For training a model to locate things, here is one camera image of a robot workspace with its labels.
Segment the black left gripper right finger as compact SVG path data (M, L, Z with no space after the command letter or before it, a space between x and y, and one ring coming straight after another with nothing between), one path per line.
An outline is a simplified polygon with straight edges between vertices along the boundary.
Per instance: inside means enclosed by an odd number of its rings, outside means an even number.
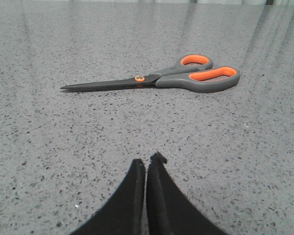
M151 156L147 174L147 218L150 235L224 235L195 208L166 171L167 159Z

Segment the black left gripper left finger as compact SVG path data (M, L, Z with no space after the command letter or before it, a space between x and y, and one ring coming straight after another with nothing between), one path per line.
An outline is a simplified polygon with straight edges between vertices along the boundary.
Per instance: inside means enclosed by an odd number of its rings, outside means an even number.
M134 159L122 183L106 204L73 235L139 235L146 170Z

